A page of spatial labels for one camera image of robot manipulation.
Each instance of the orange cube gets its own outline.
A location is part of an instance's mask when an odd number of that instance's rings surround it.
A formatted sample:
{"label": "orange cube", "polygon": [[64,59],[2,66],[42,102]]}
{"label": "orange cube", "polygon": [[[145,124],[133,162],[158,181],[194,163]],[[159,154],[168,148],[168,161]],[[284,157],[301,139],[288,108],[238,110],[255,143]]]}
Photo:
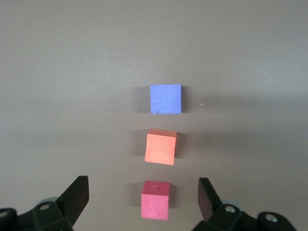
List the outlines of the orange cube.
{"label": "orange cube", "polygon": [[150,129],[146,140],[145,161],[174,165],[174,152],[177,133]]}

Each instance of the cube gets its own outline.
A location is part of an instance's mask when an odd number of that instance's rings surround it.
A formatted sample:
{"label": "cube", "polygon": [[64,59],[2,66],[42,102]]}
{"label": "cube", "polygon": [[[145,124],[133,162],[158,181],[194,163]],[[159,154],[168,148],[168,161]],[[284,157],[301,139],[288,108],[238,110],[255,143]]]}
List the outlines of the cube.
{"label": "cube", "polygon": [[168,220],[170,184],[146,181],[141,194],[141,217]]}
{"label": "cube", "polygon": [[146,162],[174,165],[175,144],[177,133],[150,129],[146,140]]}
{"label": "cube", "polygon": [[150,86],[151,114],[181,114],[181,84]]}

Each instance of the foam cube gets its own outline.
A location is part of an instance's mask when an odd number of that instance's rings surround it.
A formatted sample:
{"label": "foam cube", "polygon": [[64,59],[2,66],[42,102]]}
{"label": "foam cube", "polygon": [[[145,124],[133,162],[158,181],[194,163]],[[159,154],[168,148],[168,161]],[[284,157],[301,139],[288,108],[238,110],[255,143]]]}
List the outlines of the foam cube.
{"label": "foam cube", "polygon": [[151,114],[181,114],[181,84],[150,86]]}
{"label": "foam cube", "polygon": [[141,194],[141,217],[168,220],[170,184],[146,181]]}
{"label": "foam cube", "polygon": [[174,152],[177,139],[175,131],[150,129],[146,140],[146,162],[174,165]]}

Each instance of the pink cube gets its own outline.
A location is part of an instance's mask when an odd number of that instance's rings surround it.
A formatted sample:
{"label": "pink cube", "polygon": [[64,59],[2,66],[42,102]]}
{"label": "pink cube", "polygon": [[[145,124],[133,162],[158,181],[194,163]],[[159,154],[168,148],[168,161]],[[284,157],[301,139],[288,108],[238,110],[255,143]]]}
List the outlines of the pink cube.
{"label": "pink cube", "polygon": [[141,194],[141,217],[168,220],[170,184],[146,181]]}

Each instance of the gray tabletop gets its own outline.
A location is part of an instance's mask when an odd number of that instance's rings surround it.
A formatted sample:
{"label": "gray tabletop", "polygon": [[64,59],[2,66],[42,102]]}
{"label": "gray tabletop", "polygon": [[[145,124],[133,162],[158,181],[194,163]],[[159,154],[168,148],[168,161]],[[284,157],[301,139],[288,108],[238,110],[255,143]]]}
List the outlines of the gray tabletop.
{"label": "gray tabletop", "polygon": [[[0,207],[18,213],[89,176],[76,231],[189,231],[199,177],[253,217],[307,224],[308,1],[0,1]],[[183,86],[181,115],[149,86]],[[144,161],[177,131],[174,166]],[[145,180],[172,184],[142,219]]]}

